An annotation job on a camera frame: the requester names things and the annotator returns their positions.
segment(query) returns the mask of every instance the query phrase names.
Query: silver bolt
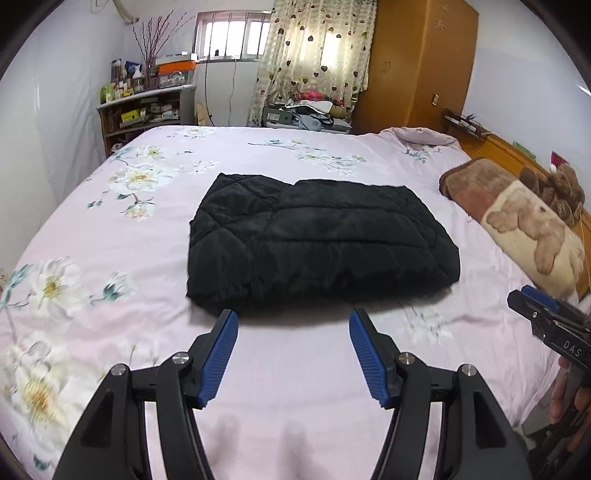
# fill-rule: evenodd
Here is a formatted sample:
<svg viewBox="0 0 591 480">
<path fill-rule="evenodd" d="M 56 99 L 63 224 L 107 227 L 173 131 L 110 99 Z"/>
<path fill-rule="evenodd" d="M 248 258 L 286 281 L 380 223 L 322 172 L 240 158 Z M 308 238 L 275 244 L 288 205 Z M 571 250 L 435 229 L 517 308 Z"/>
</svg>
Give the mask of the silver bolt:
<svg viewBox="0 0 591 480">
<path fill-rule="evenodd" d="M 398 360 L 404 365 L 411 365 L 416 360 L 416 357 L 409 352 L 402 352 L 398 355 Z"/>
<path fill-rule="evenodd" d="M 462 365 L 462 373 L 464 375 L 467 375 L 468 377 L 473 377 L 474 375 L 476 375 L 478 373 L 478 370 L 476 369 L 476 367 L 474 365 L 465 364 L 465 365 Z"/>
<path fill-rule="evenodd" d="M 120 377 L 126 371 L 127 367 L 124 364 L 113 365 L 113 367 L 111 368 L 111 375 L 114 375 L 115 377 Z"/>
<path fill-rule="evenodd" d="M 173 362 L 177 365 L 186 364 L 189 361 L 189 354 L 187 352 L 177 352 L 173 355 Z"/>
</svg>

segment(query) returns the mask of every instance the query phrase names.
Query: quilted jacket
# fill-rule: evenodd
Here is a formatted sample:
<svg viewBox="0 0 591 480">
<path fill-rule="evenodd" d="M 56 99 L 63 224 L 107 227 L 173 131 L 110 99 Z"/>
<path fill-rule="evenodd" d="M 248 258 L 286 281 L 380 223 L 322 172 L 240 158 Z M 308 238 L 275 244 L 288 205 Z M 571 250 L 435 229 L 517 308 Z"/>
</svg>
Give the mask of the quilted jacket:
<svg viewBox="0 0 591 480">
<path fill-rule="evenodd" d="M 191 221 L 187 295 L 214 314 L 426 294 L 459 275 L 457 247 L 406 187 L 220 174 Z"/>
</svg>

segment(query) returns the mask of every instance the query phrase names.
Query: heart patterned curtain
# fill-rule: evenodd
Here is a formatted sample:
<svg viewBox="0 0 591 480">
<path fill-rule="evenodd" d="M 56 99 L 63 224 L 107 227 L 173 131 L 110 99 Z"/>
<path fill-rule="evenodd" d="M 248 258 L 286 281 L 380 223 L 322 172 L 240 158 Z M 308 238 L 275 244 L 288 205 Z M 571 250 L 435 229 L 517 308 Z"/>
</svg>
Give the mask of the heart patterned curtain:
<svg viewBox="0 0 591 480">
<path fill-rule="evenodd" d="M 259 66 L 249 125 L 266 103 L 320 92 L 350 112 L 367 89 L 377 0 L 276 0 Z"/>
</svg>

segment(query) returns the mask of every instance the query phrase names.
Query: wardrobe door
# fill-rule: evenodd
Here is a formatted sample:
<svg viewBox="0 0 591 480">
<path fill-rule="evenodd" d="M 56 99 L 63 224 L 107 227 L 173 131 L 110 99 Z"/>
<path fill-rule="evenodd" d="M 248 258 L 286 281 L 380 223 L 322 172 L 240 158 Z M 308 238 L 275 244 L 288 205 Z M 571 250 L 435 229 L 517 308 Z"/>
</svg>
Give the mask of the wardrobe door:
<svg viewBox="0 0 591 480">
<path fill-rule="evenodd" d="M 411 127 L 444 131 L 443 110 L 462 112 L 476 50 L 478 12 L 463 0 L 433 0 Z"/>
<path fill-rule="evenodd" d="M 424 47 L 428 0 L 378 0 L 369 87 L 353 112 L 356 134 L 406 125 Z"/>
</svg>

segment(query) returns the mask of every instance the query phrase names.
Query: window frame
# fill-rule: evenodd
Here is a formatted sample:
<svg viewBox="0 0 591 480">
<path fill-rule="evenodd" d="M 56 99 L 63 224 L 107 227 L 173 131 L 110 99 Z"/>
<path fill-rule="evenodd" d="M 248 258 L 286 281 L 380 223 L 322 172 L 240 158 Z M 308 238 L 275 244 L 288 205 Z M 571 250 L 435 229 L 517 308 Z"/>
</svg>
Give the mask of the window frame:
<svg viewBox="0 0 591 480">
<path fill-rule="evenodd" d="M 226 35 L 226 51 L 224 55 L 213 56 L 208 55 L 204 52 L 205 47 L 205 35 L 207 30 L 207 24 L 211 23 L 213 28 L 214 22 L 231 22 L 231 21 L 243 21 L 244 22 L 244 34 L 242 36 L 242 48 L 240 57 L 233 55 L 226 55 L 228 50 L 228 36 Z M 271 12 L 270 11 L 253 11 L 253 10 L 221 10 L 211 12 L 199 12 L 197 14 L 197 21 L 195 24 L 195 32 L 193 35 L 193 52 L 197 53 L 200 61 L 261 61 L 261 57 L 264 53 L 264 46 L 262 53 L 248 54 L 248 36 L 251 29 L 252 22 L 261 22 L 261 34 L 262 25 L 269 23 L 269 30 L 271 29 Z M 261 36 L 259 36 L 259 49 L 261 48 Z"/>
</svg>

